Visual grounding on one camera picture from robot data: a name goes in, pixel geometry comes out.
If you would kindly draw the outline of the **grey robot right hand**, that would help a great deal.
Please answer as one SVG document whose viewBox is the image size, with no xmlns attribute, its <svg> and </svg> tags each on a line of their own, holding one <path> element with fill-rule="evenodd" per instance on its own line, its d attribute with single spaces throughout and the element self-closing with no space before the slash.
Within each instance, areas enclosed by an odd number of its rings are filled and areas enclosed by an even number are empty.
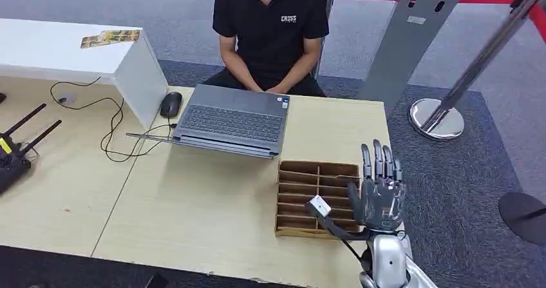
<svg viewBox="0 0 546 288">
<path fill-rule="evenodd" d="M 361 225 L 377 231 L 395 231 L 404 219 L 407 186 L 403 169 L 389 146 L 373 140 L 373 155 L 366 144 L 361 145 L 363 179 L 347 184 L 353 218 Z"/>
</svg>

